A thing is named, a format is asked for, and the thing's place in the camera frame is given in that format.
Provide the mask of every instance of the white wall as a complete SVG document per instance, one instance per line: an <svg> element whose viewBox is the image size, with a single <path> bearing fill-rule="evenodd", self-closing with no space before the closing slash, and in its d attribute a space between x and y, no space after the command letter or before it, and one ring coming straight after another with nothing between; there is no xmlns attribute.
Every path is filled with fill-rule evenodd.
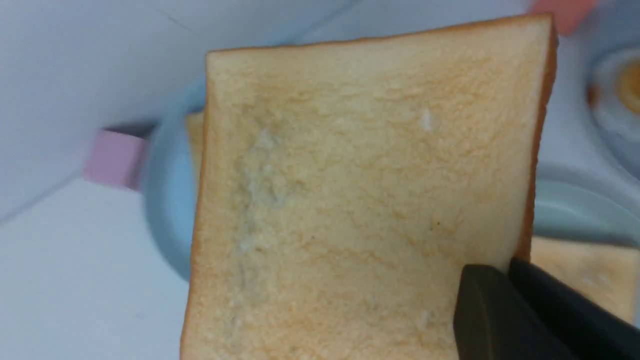
<svg viewBox="0 0 640 360"><path fill-rule="evenodd" d="M358 0L0 4L0 222L78 175L98 129L148 120L211 49L269 45Z"/></svg>

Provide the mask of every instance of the black tongs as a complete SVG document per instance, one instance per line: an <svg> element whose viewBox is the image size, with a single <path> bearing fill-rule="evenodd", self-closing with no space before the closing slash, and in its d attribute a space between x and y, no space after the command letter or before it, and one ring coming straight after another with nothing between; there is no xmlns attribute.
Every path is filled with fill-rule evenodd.
<svg viewBox="0 0 640 360"><path fill-rule="evenodd" d="M535 265L462 271L453 328L460 360L640 359L640 331Z"/></svg>

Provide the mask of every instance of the bread crust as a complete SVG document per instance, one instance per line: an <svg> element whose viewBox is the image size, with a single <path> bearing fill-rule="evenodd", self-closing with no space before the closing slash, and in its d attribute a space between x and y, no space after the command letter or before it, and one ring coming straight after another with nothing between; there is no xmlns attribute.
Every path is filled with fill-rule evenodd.
<svg viewBox="0 0 640 360"><path fill-rule="evenodd" d="M531 180L529 182L529 194L527 196L524 219L522 220L522 234L520 235L520 242L518 243L518 247L514 254L515 258L525 261L531 260L531 238L533 237L533 218L536 200L536 169L538 167L538 151L540 150L542 128L545 122L545 117L547 116L547 104L551 98L551 90L553 89L554 82L556 81L557 70L557 30L554 26L552 15L547 14L547 16L551 18L552 31L549 34L547 63L545 65L544 80L542 82L538 121L536 123L535 136L533 139L533 150L531 151Z"/></svg>
<svg viewBox="0 0 640 360"><path fill-rule="evenodd" d="M550 94L551 94L551 90L552 90L552 86L553 83L555 81L555 77L556 77L556 49L557 49L557 32L553 26L553 21L552 21L552 16L551 14L537 14L537 15L528 15L528 18L537 18L537 17L544 17L544 18L548 18L548 21L551 23L551 27L553 28L551 34L550 34L550 41L549 41L549 45L548 45L548 51L547 51L547 60L546 60L546 65L545 65L545 75L544 75L544 80L543 80L543 86L541 89L541 96L540 96L540 108L538 111L538 121L536 123L536 129L535 129L535 136L533 139L533 150L532 150L532 154L531 154L531 180L529 182L529 189L528 189L528 196L527 196L527 204L526 204L526 208L525 208L525 214L524 214L524 219L522 222L522 233L518 242L518 247L516 248L515 251L515 257L518 257L520 259L526 259L526 260L530 260L530 255L531 255L531 236L532 236L532 230L533 230L533 218L534 218L534 200L535 200L535 190L536 190L536 166L537 166L537 162L538 162L538 150L540 147L540 140L541 140L541 134L542 134L542 129L543 129L543 123L545 120L545 116L547 113L547 103L548 100L550 98ZM444 32L444 31L460 31L460 30L468 30L468 29L472 29L472 28L476 28L476 27L483 27L485 26L487 23L500 23L500 22L512 22L512 21L519 21L521 20L522 16L514 16L514 17L505 17L505 18L501 18L501 19L493 19L493 20L484 20L484 21L479 21L479 22L471 22L468 24L462 24L462 25L453 25L453 26L448 26L448 27L444 27L444 28L439 28L439 29L430 29L430 30L426 30L426 31L421 31L418 33L412 33L412 34L401 34L401 35L394 35L391 37L377 37L377 38L361 38L361 39L357 39L357 40L349 40L349 41L338 41L338 42L323 42L323 43L318 43L318 44L306 44L306 45L283 45L283 46L279 46L279 47L274 47L274 48L288 48L288 47L322 47L322 46L336 46L336 45L351 45L351 44L356 44L356 43L360 43L360 42L375 42L377 40L381 40L381 39L386 39L386 38L395 38L395 37L412 37L412 36L417 36L421 33L424 32L430 32L430 33L439 33L439 32ZM240 48L240 49L227 49L227 50L222 50L224 52L227 51L251 51L254 49L260 49L260 47L245 47L245 48ZM204 179L207 177L207 174L211 171L214 170L214 168L216 168L216 164L211 164L210 161L215 161L215 159L208 159L207 154L211 154L211 153L215 153L217 152L217 148L219 146L219 141L217 138L209 138L209 133L212 133L215 137L216 132L215 131L210 131L210 127L214 126L212 125L212 120L211 120L211 109L213 109L214 106L216 106L216 104L212 104L211 102L213 100L215 100L215 96L212 94L212 92L214 91L215 86L213 83L212 79L207 78L207 98L206 98L206 106L205 106L205 115L204 115L204 133L203 133L203 154L202 154L202 164L203 167L201 168L200 171L200 181L199 181L199 189L198 189L198 195L197 195L197 205L196 205L196 212L199 213L202 211L202 208L204 206L203 204L203 188L206 186L204 184ZM215 177L211 177L209 176L210 179L212 179L211 181L215 181ZM219 187L215 186L214 184L211 185L211 190L212 191L217 191ZM216 198L218 197L217 194L212 194L210 193L209 196ZM202 217L198 217L196 216L196 220L195 220L195 224L194 224L194 231L193 231L193 244L192 244L192 248L191 248L191 284L193 284L193 279L199 279L199 269L197 266L193 266L195 263L195 259L198 257L198 255L200 255L201 250L202 250L202 244L199 241L200 236L198 235L201 231L202 231L202 227L203 227L203 223L204 223L204 219L202 219ZM187 342L188 342L188 332L184 331L184 329L187 329L188 327L191 327L191 322L195 322L197 321L197 317L196 314L193 313L194 311L194 303L197 301L197 299L195 298L195 296L193 295L195 292L195 289L193 286L189 287L189 297L188 297L188 301L187 301L187 306L186 306L186 311L185 311L185 319L184 319L184 327L183 327L183 332L182 332L182 336L180 339L180 358L183 360L187 360L187 359L193 359L194 357L191 357L192 354L188 354L187 353Z"/></svg>

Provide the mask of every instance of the toast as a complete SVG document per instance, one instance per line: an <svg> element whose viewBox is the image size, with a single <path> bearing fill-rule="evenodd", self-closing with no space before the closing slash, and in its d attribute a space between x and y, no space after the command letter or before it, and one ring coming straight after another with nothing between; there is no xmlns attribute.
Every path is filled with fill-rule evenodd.
<svg viewBox="0 0 640 360"><path fill-rule="evenodd" d="M634 323L640 250L534 237L531 262L601 308Z"/></svg>
<svg viewBox="0 0 640 360"><path fill-rule="evenodd" d="M180 356L456 359L462 267L531 247L550 15L207 55Z"/></svg>

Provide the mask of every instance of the pink block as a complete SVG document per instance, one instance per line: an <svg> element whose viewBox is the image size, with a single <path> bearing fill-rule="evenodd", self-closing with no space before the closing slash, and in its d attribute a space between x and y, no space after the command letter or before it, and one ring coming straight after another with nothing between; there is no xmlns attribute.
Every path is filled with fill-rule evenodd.
<svg viewBox="0 0 640 360"><path fill-rule="evenodd" d="M598 0L536 0L529 12L553 13L558 32L569 35L597 4Z"/></svg>
<svg viewBox="0 0 640 360"><path fill-rule="evenodd" d="M113 131L98 134L84 168L84 178L95 183L138 189L145 140Z"/></svg>

